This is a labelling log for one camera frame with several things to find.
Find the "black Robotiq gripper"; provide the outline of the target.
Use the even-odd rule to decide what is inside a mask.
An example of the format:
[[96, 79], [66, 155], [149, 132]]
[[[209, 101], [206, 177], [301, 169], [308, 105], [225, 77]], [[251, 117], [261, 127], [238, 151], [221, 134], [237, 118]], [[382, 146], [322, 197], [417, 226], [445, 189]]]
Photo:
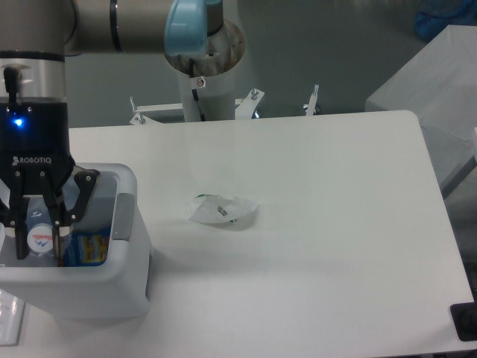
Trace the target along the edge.
[[[22, 191], [19, 188], [10, 191], [9, 207], [1, 201], [1, 223], [6, 234], [15, 239], [16, 258], [25, 259], [30, 249], [26, 225], [29, 198], [24, 195], [43, 194], [53, 224], [54, 258], [64, 261], [63, 238], [84, 217], [100, 172], [74, 168], [65, 102], [21, 97], [21, 71], [13, 66], [3, 70], [3, 78], [7, 97], [1, 100], [1, 179], [11, 188], [16, 173], [21, 172], [24, 181]], [[43, 190], [40, 172], [43, 172]], [[68, 210], [63, 186], [71, 173], [79, 193], [75, 205]]]

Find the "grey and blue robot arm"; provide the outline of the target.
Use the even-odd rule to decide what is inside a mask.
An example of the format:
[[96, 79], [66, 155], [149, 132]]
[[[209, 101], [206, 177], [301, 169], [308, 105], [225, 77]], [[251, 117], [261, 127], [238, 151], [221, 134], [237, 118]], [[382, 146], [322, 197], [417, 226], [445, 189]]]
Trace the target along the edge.
[[51, 218], [54, 258], [86, 212], [99, 172], [75, 164], [69, 145], [65, 60], [86, 53], [199, 54], [209, 1], [3, 1], [1, 3], [1, 223], [16, 256], [29, 253], [31, 198]]

